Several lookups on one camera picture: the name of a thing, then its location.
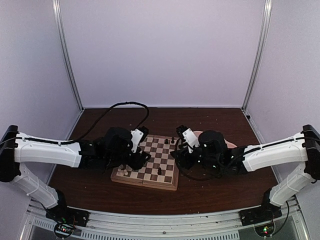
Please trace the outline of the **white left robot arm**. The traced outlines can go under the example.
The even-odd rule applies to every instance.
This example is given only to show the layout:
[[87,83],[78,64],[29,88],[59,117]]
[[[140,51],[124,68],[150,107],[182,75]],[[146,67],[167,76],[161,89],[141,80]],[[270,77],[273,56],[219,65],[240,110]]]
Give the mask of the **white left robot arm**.
[[148,134],[145,126],[134,130],[111,127],[105,136],[95,140],[62,141],[37,138],[10,125],[0,140],[0,180],[18,186],[61,222],[67,222],[72,218],[72,211],[67,207],[64,194],[30,172],[26,163],[103,171],[127,165],[139,170],[151,157],[139,146]]

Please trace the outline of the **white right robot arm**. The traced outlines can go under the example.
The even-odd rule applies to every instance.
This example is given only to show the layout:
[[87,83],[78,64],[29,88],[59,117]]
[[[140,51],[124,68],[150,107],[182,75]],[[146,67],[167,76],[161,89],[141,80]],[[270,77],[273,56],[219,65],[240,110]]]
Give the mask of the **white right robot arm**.
[[320,179],[320,134],[309,124],[288,138],[258,145],[230,148],[222,133],[200,133],[184,125],[176,129],[181,144],[170,155],[177,165],[190,169],[195,164],[214,170],[214,177],[245,174],[256,170],[296,162],[298,166],[285,180],[268,189],[256,210],[259,220],[268,220],[289,198],[308,184]]

